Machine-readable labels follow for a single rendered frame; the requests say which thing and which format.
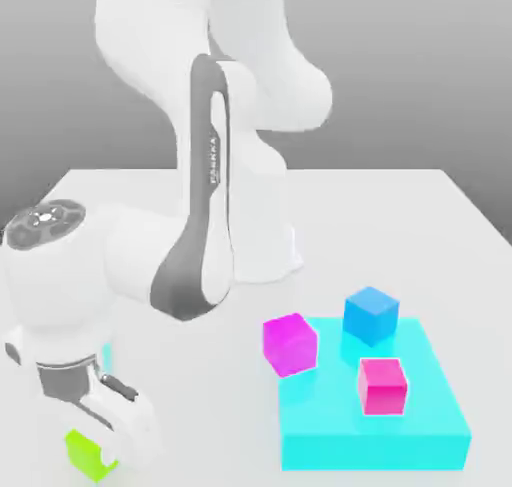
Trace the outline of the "small lime green cube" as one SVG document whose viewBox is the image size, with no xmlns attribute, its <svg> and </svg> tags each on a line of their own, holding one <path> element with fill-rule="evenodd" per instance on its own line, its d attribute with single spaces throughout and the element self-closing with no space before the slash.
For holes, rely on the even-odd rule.
<svg viewBox="0 0 512 487">
<path fill-rule="evenodd" d="M 70 463 L 95 483 L 103 480 L 119 464 L 117 460 L 108 458 L 98 444 L 77 430 L 67 433 L 65 443 Z"/>
</svg>

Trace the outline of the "small blue cube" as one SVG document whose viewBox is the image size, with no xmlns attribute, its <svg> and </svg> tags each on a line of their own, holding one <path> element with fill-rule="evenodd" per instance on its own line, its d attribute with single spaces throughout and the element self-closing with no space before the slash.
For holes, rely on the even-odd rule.
<svg viewBox="0 0 512 487">
<path fill-rule="evenodd" d="M 343 331 L 370 347 L 391 337 L 397 328 L 400 302 L 368 286 L 345 301 Z"/>
</svg>

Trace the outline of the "small pink cube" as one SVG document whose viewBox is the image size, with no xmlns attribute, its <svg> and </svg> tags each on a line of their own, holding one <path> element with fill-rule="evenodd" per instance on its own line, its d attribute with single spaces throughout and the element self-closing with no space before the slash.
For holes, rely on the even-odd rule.
<svg viewBox="0 0 512 487">
<path fill-rule="evenodd" d="M 408 381 L 397 357 L 361 358 L 357 389 L 365 416 L 402 416 Z"/>
</svg>

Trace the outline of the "large cyan box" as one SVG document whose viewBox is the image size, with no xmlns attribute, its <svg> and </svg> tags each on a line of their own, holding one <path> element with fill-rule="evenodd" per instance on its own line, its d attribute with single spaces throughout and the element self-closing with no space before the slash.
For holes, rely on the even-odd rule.
<svg viewBox="0 0 512 487">
<path fill-rule="evenodd" d="M 339 318 L 311 318 L 312 370 L 278 383 L 281 467 L 311 470 L 461 470 L 471 431 L 419 320 L 401 318 L 375 347 Z M 403 415 L 366 416 L 357 388 L 366 357 L 397 357 L 408 382 Z"/>
</svg>

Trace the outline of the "small magenta cube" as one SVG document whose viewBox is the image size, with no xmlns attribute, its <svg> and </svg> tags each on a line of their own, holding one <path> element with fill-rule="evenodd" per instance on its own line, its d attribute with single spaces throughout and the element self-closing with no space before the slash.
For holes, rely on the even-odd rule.
<svg viewBox="0 0 512 487">
<path fill-rule="evenodd" d="M 317 332 L 300 313 L 268 320 L 263 324 L 263 354 L 280 378 L 314 369 Z"/>
</svg>

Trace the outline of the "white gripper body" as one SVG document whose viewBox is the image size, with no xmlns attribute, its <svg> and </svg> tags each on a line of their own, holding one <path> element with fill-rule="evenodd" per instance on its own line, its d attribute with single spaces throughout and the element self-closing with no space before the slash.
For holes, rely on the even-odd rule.
<svg viewBox="0 0 512 487">
<path fill-rule="evenodd" d="M 79 409 L 78 429 L 122 464 L 147 468 L 159 456 L 158 421 L 141 391 L 113 376 L 92 376 Z"/>
</svg>

